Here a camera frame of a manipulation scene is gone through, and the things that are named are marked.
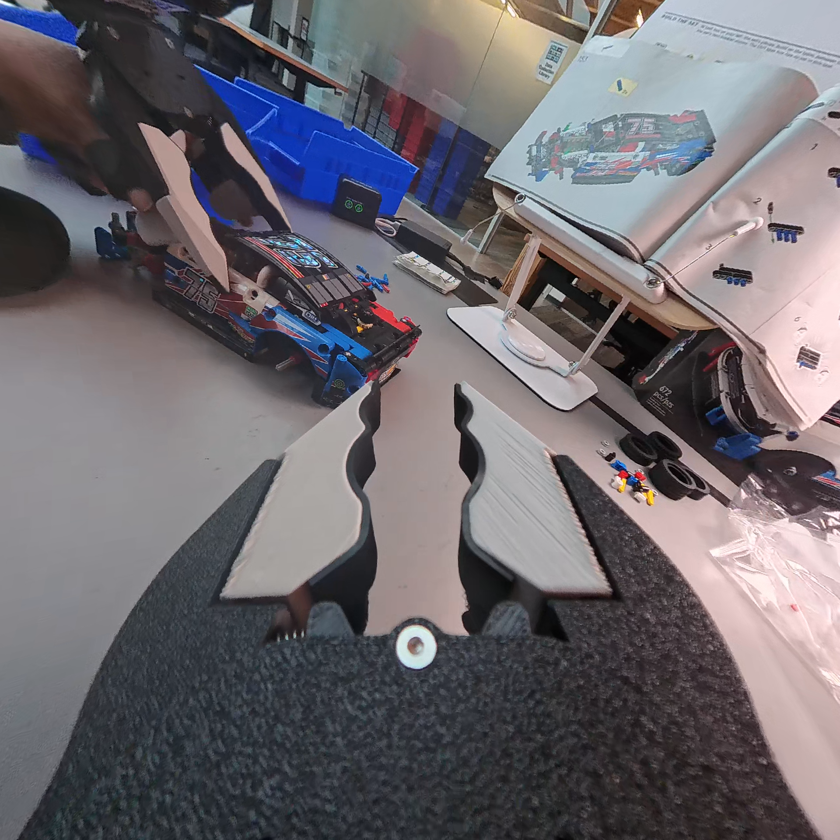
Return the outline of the dark round object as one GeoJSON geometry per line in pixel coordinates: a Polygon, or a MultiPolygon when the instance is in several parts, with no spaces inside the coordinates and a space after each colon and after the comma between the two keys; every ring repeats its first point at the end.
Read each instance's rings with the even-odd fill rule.
{"type": "Polygon", "coordinates": [[[1,298],[46,289],[70,268],[70,238],[47,206],[1,188],[1,298]]]}

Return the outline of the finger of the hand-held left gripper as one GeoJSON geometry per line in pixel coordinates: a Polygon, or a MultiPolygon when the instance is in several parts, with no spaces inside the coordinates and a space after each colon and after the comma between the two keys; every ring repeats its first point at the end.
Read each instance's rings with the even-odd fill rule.
{"type": "Polygon", "coordinates": [[[220,290],[229,291],[227,258],[194,193],[191,167],[183,151],[154,126],[139,123],[138,128],[163,182],[161,197],[155,201],[157,210],[203,273],[220,290]]]}
{"type": "Polygon", "coordinates": [[[209,187],[215,210],[243,226],[262,218],[269,230],[291,231],[267,173],[229,123],[215,126],[208,135],[208,157],[215,167],[209,187]]]}

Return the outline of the black charger with green lights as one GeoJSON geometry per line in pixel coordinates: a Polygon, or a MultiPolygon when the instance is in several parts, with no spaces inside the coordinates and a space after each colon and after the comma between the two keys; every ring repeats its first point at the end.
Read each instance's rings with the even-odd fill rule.
{"type": "Polygon", "coordinates": [[[332,200],[331,215],[373,230],[380,215],[382,195],[374,188],[341,175],[332,200]]]}

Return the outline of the white printed paper sheet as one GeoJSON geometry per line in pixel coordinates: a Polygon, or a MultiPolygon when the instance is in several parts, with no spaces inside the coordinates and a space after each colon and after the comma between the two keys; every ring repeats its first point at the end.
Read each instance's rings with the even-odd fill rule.
{"type": "Polygon", "coordinates": [[[636,33],[650,44],[722,60],[838,69],[838,1],[666,1],[636,33]]]}

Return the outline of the pile of small coloured bricks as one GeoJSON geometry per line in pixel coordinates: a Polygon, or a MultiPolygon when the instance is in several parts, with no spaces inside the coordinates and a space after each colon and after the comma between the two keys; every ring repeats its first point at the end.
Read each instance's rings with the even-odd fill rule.
{"type": "Polygon", "coordinates": [[[613,471],[608,486],[619,494],[627,494],[638,504],[653,507],[658,495],[655,488],[648,482],[648,477],[641,469],[636,469],[616,456],[616,452],[602,444],[595,451],[613,471]]]}

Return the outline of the small folded sticker sheet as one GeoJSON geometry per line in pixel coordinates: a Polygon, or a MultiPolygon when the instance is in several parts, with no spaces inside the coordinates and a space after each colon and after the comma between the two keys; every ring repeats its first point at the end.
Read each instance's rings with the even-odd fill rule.
{"type": "Polygon", "coordinates": [[[461,279],[413,251],[398,255],[393,264],[443,295],[456,291],[461,283],[461,279]]]}

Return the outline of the long wooden table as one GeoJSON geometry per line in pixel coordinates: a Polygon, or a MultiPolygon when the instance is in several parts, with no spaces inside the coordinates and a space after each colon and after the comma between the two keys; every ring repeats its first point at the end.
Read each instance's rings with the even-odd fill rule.
{"type": "Polygon", "coordinates": [[[246,39],[254,47],[273,56],[286,70],[289,70],[290,74],[295,78],[292,98],[296,102],[300,104],[305,103],[308,85],[313,85],[317,88],[332,89],[337,93],[349,92],[348,85],[342,83],[339,79],[326,71],[319,70],[310,61],[296,56],[289,49],[257,33],[254,29],[238,24],[228,17],[212,18],[212,20],[246,39]]]}

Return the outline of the white book stand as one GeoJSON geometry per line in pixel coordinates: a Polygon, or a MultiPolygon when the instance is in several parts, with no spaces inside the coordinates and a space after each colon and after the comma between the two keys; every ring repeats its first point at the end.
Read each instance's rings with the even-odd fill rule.
{"type": "Polygon", "coordinates": [[[665,281],[524,193],[498,199],[497,204],[496,220],[502,214],[512,214],[532,231],[514,271],[512,290],[503,308],[451,308],[447,311],[448,318],[545,403],[564,412],[571,411],[597,394],[596,384],[583,368],[620,315],[631,303],[649,307],[664,304],[668,298],[665,281]],[[534,277],[541,253],[558,263],[569,263],[576,276],[591,283],[600,281],[619,295],[615,309],[607,315],[582,357],[573,363],[541,342],[518,320],[518,302],[527,281],[534,277]]]}

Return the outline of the toy car instruction booklet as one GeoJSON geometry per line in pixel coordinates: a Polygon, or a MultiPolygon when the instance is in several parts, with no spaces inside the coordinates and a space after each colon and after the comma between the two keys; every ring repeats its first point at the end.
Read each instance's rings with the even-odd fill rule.
{"type": "Polygon", "coordinates": [[[491,165],[539,230],[745,353],[773,419],[838,402],[838,83],[590,45],[491,165]]]}

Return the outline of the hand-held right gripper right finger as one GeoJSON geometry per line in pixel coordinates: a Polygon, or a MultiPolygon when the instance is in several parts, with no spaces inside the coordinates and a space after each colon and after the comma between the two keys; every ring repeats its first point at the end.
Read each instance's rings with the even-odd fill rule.
{"type": "Polygon", "coordinates": [[[550,602],[612,600],[556,453],[466,382],[455,385],[455,426],[469,481],[458,538],[462,619],[486,621],[515,602],[542,621],[550,602]]]}

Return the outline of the black power adapter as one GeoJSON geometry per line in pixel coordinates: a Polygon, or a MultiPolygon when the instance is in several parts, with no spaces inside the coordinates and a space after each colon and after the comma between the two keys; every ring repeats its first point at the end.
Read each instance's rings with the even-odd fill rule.
{"type": "Polygon", "coordinates": [[[411,219],[399,223],[395,240],[407,252],[415,253],[436,266],[444,265],[452,247],[446,238],[411,219]]]}

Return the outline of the person's left hand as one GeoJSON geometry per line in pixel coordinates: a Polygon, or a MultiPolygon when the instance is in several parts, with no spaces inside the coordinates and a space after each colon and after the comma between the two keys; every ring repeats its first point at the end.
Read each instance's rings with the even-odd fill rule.
{"type": "Polygon", "coordinates": [[[1,144],[30,134],[62,174],[88,194],[109,189],[85,152],[107,134],[89,108],[89,79],[76,48],[17,24],[1,23],[1,144]]]}

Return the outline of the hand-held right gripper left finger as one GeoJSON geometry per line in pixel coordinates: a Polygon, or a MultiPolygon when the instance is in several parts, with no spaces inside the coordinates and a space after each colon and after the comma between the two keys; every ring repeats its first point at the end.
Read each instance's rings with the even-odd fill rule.
{"type": "Polygon", "coordinates": [[[381,387],[370,382],[309,429],[278,467],[220,586],[221,601],[280,601],[334,578],[372,587],[377,547],[364,485],[375,469],[381,387]]]}

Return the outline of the clear plastic bag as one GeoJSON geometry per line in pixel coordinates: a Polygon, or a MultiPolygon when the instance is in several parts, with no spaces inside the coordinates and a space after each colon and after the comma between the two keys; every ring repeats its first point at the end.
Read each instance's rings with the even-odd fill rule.
{"type": "Polygon", "coordinates": [[[838,494],[748,476],[728,505],[734,539],[711,557],[839,700],[838,494]]]}

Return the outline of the black toy set box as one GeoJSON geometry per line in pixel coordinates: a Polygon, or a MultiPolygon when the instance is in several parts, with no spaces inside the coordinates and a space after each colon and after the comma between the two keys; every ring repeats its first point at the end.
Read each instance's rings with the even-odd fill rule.
{"type": "Polygon", "coordinates": [[[734,484],[749,476],[787,513],[839,508],[839,409],[806,430],[779,419],[720,329],[681,332],[633,380],[636,398],[734,484]]]}

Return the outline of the stack of coloured crates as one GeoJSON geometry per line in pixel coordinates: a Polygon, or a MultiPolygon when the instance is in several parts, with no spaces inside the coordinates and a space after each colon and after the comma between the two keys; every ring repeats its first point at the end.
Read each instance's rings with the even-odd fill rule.
{"type": "Polygon", "coordinates": [[[354,97],[353,126],[415,167],[406,198],[451,228],[491,211],[498,147],[366,72],[354,97]]]}

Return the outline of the blue and red toy car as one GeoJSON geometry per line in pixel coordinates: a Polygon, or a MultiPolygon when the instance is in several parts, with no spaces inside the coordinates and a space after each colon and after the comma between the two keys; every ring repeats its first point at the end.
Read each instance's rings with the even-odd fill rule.
{"type": "Polygon", "coordinates": [[[130,259],[152,275],[152,298],[245,360],[315,376],[314,402],[336,407],[383,385],[422,330],[398,318],[355,274],[310,238],[235,231],[224,243],[229,291],[220,290],[182,245],[146,245],[138,214],[112,213],[94,230],[102,259],[130,259]]]}

